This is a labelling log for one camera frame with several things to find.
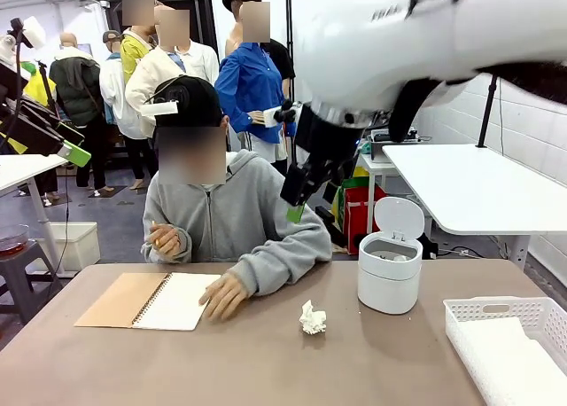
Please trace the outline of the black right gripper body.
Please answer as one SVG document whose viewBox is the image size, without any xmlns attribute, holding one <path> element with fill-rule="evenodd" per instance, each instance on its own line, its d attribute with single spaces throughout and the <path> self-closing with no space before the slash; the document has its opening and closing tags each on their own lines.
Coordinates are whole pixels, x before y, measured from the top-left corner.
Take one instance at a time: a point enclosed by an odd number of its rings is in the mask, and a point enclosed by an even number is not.
<svg viewBox="0 0 567 406">
<path fill-rule="evenodd" d="M 340 108 L 302 108 L 294 137 L 294 163 L 308 158 L 342 162 L 352 158 L 366 129 L 366 114 Z"/>
</svg>

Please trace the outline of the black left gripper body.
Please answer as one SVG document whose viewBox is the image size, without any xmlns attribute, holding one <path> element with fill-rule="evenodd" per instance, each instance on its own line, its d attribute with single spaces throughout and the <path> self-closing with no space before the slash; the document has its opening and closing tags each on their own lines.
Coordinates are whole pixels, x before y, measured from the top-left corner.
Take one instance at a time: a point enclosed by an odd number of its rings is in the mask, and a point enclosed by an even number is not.
<svg viewBox="0 0 567 406">
<path fill-rule="evenodd" d="M 53 99 L 54 86 L 43 81 L 41 72 L 36 69 L 30 74 L 21 69 L 21 96 L 19 115 L 14 117 L 17 100 L 17 74 L 14 70 L 1 65 L 1 134 L 21 144 L 28 153 L 44 156 L 58 154 L 64 138 L 55 128 L 58 116 L 49 107 Z"/>
</svg>

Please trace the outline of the person's right hand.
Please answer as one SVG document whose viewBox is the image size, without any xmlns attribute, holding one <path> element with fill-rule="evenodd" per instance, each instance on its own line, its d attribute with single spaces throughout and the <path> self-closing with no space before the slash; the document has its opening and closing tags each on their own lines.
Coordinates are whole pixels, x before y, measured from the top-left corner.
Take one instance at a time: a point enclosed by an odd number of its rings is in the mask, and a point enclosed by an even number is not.
<svg viewBox="0 0 567 406">
<path fill-rule="evenodd" d="M 158 256 L 170 262 L 182 252 L 180 232 L 170 224 L 153 223 L 150 227 L 149 241 Z"/>
</svg>

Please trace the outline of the person's left hand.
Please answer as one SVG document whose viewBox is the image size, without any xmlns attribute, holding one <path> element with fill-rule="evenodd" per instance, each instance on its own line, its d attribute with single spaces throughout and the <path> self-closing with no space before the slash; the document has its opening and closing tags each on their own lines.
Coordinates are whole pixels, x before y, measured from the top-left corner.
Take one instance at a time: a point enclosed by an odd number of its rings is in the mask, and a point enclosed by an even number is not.
<svg viewBox="0 0 567 406">
<path fill-rule="evenodd" d="M 212 282 L 199 299 L 204 315 L 211 321 L 227 320 L 248 298 L 248 291 L 234 274 L 227 272 Z"/>
</svg>

